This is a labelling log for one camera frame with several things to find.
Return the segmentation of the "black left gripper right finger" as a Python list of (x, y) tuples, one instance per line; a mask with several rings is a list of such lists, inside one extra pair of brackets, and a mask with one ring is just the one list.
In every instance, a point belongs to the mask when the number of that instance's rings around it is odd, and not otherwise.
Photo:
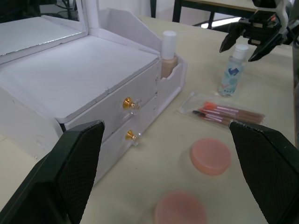
[(269, 224), (299, 222), (299, 151), (279, 131), (232, 120), (229, 129), (246, 183)]

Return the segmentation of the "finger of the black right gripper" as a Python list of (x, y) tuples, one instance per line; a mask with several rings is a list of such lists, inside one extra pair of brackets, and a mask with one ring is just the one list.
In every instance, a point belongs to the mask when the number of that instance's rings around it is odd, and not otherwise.
[(243, 34), (244, 30), (245, 25), (243, 23), (236, 23), (224, 38), (219, 52), (227, 51), (234, 46), (236, 44), (236, 40)]
[(254, 62), (260, 60), (262, 57), (269, 54), (276, 46), (281, 45), (283, 41), (284, 38), (282, 34), (274, 35), (262, 45), (257, 46), (256, 50), (254, 51), (254, 53), (248, 61)]

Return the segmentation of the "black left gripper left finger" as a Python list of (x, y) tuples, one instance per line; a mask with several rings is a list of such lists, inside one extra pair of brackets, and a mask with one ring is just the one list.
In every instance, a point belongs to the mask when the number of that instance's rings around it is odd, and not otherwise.
[(63, 133), (0, 212), (2, 224), (79, 224), (93, 188), (105, 123)]

